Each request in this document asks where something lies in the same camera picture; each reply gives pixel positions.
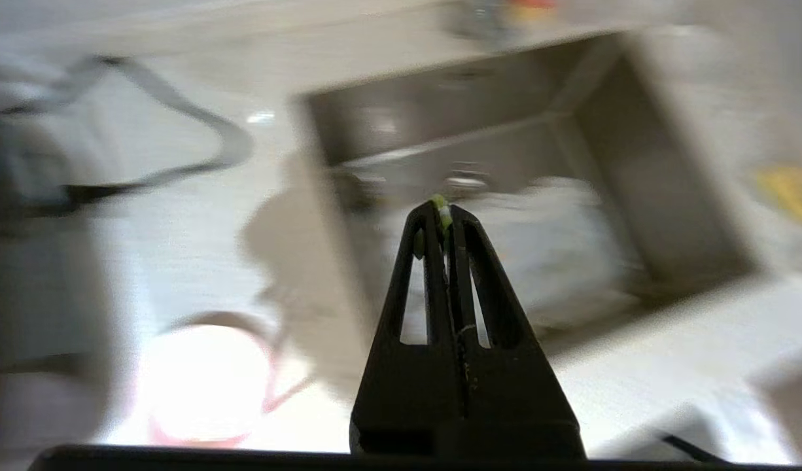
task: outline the kitchen sink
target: kitchen sink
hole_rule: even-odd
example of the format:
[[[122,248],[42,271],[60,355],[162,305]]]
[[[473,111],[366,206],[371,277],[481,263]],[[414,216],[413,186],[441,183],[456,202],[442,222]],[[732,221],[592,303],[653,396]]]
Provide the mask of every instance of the kitchen sink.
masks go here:
[[[368,325],[437,193],[479,217],[548,351],[754,271],[646,70],[611,33],[309,94]]]

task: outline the sink basin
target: sink basin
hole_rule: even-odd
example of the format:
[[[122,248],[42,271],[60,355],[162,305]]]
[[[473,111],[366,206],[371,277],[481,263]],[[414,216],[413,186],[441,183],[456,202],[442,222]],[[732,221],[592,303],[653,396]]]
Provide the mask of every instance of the sink basin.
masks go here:
[[[624,42],[601,35],[308,95],[368,322],[404,215],[435,193],[479,217],[548,351],[754,271]],[[425,315],[422,290],[410,292],[408,317]]]

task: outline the green object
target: green object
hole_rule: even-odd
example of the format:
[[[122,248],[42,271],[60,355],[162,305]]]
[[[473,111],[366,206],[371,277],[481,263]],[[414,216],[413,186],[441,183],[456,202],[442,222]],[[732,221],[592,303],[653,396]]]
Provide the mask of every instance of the green object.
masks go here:
[[[453,223],[453,218],[451,218],[451,205],[448,204],[448,200],[441,196],[441,194],[434,194],[431,196],[430,202],[433,203],[433,205],[436,207],[436,210],[439,211],[439,218],[442,223],[442,244],[446,244],[448,241],[448,231],[451,229],[451,225]],[[413,241],[413,254],[415,258],[419,260],[425,256],[424,230],[419,230],[419,232],[415,235],[415,239]]]

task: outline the white countertop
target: white countertop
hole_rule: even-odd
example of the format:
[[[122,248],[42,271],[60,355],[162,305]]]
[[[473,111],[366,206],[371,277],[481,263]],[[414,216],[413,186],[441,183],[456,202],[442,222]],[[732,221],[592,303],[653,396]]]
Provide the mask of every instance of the white countertop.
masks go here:
[[[243,123],[256,143],[251,161],[240,167],[117,200],[93,213],[119,333],[113,346],[119,358],[114,406],[96,441],[146,444],[146,415],[131,400],[141,353],[172,324],[231,311],[251,316],[271,333],[287,331],[283,390],[315,377],[311,387],[267,414],[260,432],[243,446],[347,452],[348,413],[371,343],[362,319],[374,314],[366,312],[357,291],[336,208],[296,99],[331,84],[482,56],[478,44],[446,35],[433,7],[390,10],[335,24],[259,27],[262,33],[254,35],[247,35],[251,19],[263,18],[242,18],[240,35],[222,35],[228,26],[220,27],[215,36],[222,39],[215,42],[182,27],[150,39],[142,27],[131,27],[135,33],[117,31],[94,44],[92,52],[119,54],[129,40],[131,52],[153,53],[144,59],[150,68],[197,104]],[[538,24],[527,44],[588,29],[550,20]],[[90,137],[78,145],[85,155],[103,156],[90,164],[102,179],[124,181],[204,159],[215,146],[215,137],[161,110],[118,77],[100,84],[71,112],[89,116],[88,124],[66,131]],[[733,192],[728,199],[743,204],[734,184],[722,186]],[[736,218],[753,230],[764,212],[736,209]],[[748,237],[768,241],[767,236]],[[587,450],[596,453],[685,403],[801,352],[802,280],[760,275],[678,304],[551,363]]]

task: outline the faucet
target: faucet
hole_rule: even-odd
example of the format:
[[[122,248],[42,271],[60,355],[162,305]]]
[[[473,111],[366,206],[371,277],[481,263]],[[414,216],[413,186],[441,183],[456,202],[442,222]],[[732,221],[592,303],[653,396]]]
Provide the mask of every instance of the faucet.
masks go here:
[[[489,50],[504,50],[515,30],[508,24],[509,0],[456,0],[451,4],[449,29],[478,39]]]

